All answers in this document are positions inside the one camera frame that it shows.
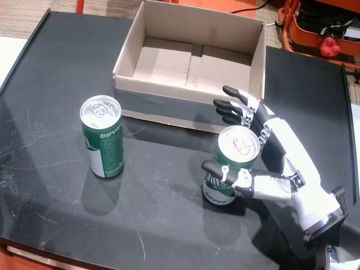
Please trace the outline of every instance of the black fingertip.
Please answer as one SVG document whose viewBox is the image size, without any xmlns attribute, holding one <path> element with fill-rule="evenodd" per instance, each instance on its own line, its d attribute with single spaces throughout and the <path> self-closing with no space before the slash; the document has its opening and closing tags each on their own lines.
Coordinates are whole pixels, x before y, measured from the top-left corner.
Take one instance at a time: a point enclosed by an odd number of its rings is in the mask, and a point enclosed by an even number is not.
<svg viewBox="0 0 360 270">
<path fill-rule="evenodd" d="M 225 116 L 228 114 L 224 109 L 221 108 L 216 108 L 216 112 L 221 116 Z"/>
<path fill-rule="evenodd" d="M 213 104 L 217 107 L 221 105 L 222 100 L 213 100 Z"/>
<path fill-rule="evenodd" d="M 237 97 L 239 95 L 238 90 L 236 90 L 235 88 L 232 88 L 230 86 L 227 86 L 227 85 L 223 86 L 223 91 L 232 97 Z"/>
<path fill-rule="evenodd" d="M 205 171 L 207 171 L 207 169 L 209 169 L 209 168 L 212 167 L 212 166 L 211 166 L 211 163 L 212 163 L 212 162 L 213 162 L 212 160 L 205 160 L 205 161 L 202 163 L 202 165 L 201 165 L 202 169 L 205 170 Z"/>
</svg>

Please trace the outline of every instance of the table surface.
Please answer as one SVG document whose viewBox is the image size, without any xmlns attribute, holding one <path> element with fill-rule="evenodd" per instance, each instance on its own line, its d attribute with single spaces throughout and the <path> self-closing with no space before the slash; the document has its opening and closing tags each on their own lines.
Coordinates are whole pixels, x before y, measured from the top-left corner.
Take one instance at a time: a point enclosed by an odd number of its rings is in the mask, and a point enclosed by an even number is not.
<svg viewBox="0 0 360 270">
<path fill-rule="evenodd" d="M 124 118 L 123 174 L 111 180 L 92 174 L 79 108 L 93 95 L 113 95 L 111 71 L 130 25 L 51 12 L 40 28 L 0 99 L 0 237 L 113 269 L 296 269 L 287 240 L 296 255 L 308 259 L 313 253 L 304 250 L 289 208 L 247 199 L 218 208 L 203 200 L 199 167 L 212 156 L 213 134 Z M 342 176 L 351 204 L 350 131 L 339 67 L 267 52 L 267 104 L 309 149 L 326 190 Z M 284 69 L 280 60 L 334 76 L 325 83 L 311 70 Z M 299 76 L 281 75 L 293 72 Z M 289 85 L 305 90 L 287 91 Z M 322 96 L 324 87 L 328 95 Z M 328 105 L 314 111 L 316 102 Z M 341 109 L 334 111 L 334 104 Z M 319 139 L 310 130 L 324 135 Z M 326 136 L 329 131 L 333 136 Z M 264 168 L 260 159 L 255 166 Z"/>
</svg>

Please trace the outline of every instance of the beverage can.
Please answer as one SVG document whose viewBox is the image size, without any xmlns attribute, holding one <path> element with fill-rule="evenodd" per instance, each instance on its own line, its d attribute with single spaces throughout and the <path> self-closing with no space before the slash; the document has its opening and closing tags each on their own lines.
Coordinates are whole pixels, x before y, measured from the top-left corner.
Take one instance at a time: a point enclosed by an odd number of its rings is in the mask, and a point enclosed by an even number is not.
<svg viewBox="0 0 360 270">
<path fill-rule="evenodd" d="M 225 128 L 219 135 L 213 160 L 226 166 L 249 168 L 260 152 L 260 142 L 254 132 L 240 125 Z M 236 194 L 231 186 L 222 183 L 210 173 L 202 185 L 204 196 L 216 205 L 232 203 Z"/>
<path fill-rule="evenodd" d="M 94 96 L 80 109 L 90 168 L 102 178 L 117 176 L 124 169 L 122 108 L 109 96 Z"/>
</svg>

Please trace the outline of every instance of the cardboard box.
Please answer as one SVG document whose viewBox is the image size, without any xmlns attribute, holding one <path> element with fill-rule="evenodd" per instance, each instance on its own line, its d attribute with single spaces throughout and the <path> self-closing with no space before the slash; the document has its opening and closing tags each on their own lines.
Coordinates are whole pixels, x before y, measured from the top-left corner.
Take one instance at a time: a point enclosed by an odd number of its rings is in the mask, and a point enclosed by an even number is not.
<svg viewBox="0 0 360 270">
<path fill-rule="evenodd" d="M 266 25 L 203 8 L 146 1 L 113 71 L 123 115 L 220 132 L 223 85 L 264 97 Z"/>
</svg>

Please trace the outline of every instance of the white robotic arm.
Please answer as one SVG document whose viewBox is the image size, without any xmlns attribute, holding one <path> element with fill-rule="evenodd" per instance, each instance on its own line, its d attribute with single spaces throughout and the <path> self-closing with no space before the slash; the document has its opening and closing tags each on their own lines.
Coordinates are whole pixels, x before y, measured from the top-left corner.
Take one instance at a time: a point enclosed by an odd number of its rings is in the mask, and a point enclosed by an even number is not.
<svg viewBox="0 0 360 270">
<path fill-rule="evenodd" d="M 327 193 L 321 187 L 319 172 L 286 121 L 248 93 L 228 86 L 223 90 L 243 105 L 214 100 L 217 112 L 224 122 L 246 126 L 259 137 L 261 157 L 269 172 L 214 161 L 205 161 L 202 168 L 242 196 L 282 201 L 295 208 L 302 230 L 310 236 L 309 248 L 338 245 L 347 215 L 343 189 Z"/>
</svg>

